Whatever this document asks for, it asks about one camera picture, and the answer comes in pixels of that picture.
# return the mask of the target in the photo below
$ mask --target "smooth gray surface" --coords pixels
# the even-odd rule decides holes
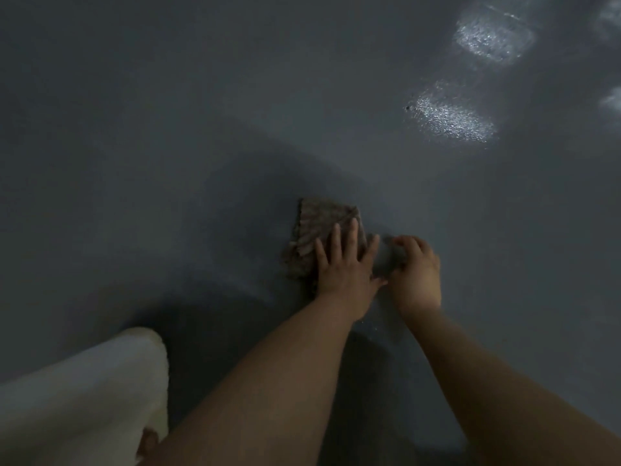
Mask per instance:
[[[166,313],[178,421],[302,304],[279,252],[328,195],[428,238],[446,311],[621,433],[621,0],[2,7],[0,380]],[[390,308],[356,331],[341,389],[387,394],[335,412],[460,450]]]

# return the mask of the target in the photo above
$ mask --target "bare arm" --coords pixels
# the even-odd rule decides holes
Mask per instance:
[[[370,279],[378,239],[358,261],[358,226],[329,263],[316,242],[318,296],[260,342],[144,462],[168,465],[314,465],[352,324],[383,284]]]
[[[618,465],[621,438],[470,339],[440,311],[440,261],[415,237],[395,243],[408,264],[394,301],[484,464]]]

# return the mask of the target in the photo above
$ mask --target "folded cloth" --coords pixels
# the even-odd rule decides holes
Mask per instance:
[[[315,274],[317,256],[315,239],[319,238],[330,257],[328,239],[334,224],[341,226],[342,245],[352,225],[352,219],[358,219],[358,256],[366,250],[367,241],[362,227],[360,211],[356,206],[339,204],[331,199],[305,197],[300,200],[298,218],[293,228],[291,242],[283,252],[283,261],[287,265],[291,278],[308,278]]]

